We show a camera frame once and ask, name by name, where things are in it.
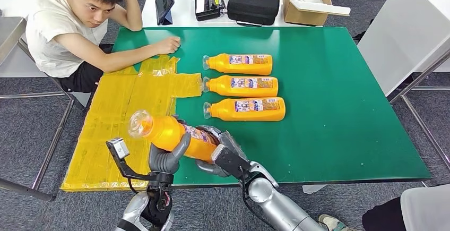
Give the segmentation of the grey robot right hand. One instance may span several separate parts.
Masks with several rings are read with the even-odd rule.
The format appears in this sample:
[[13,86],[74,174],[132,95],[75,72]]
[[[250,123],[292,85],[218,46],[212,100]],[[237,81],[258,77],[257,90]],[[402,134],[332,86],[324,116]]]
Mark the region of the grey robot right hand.
[[[213,136],[215,139],[218,139],[218,142],[220,144],[224,144],[232,152],[234,152],[238,156],[242,157],[242,159],[248,160],[247,156],[242,151],[242,148],[240,147],[240,145],[236,142],[234,137],[228,131],[220,131],[216,127],[209,126],[209,125],[200,125],[200,126],[197,126],[196,128],[201,131],[207,132],[208,134]],[[202,170],[208,174],[217,175],[219,177],[229,177],[230,176],[230,174],[226,170],[222,169],[221,167],[219,167],[215,164],[209,164],[209,163],[199,160],[199,159],[196,159],[195,163],[200,170]]]

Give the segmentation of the person's right hand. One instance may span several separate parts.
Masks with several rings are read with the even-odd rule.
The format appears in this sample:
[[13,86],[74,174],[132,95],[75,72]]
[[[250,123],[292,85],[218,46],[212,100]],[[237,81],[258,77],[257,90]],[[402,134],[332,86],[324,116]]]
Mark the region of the person's right hand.
[[159,54],[173,54],[181,46],[181,39],[177,36],[167,37],[154,44],[155,53]]

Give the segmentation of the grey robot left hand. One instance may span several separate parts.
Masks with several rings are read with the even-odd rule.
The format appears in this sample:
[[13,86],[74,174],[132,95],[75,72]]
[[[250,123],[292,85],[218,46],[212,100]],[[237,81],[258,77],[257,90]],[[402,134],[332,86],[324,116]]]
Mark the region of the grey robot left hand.
[[173,151],[166,151],[150,144],[149,168],[152,172],[174,174],[179,169],[179,160],[185,154],[191,142],[191,135],[185,133]]

